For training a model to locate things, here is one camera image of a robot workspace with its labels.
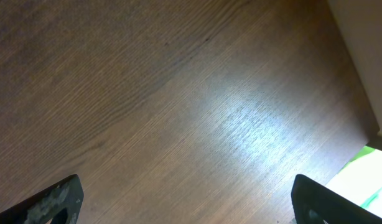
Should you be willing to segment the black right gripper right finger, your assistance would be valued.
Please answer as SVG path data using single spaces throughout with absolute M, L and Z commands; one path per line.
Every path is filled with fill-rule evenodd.
M 297 174 L 291 191 L 297 224 L 382 224 L 382 218 L 309 177 Z

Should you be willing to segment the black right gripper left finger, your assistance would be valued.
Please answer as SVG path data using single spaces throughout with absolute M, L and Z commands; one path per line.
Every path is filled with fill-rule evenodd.
M 2 224 L 76 224 L 84 193 L 76 174 L 0 213 Z

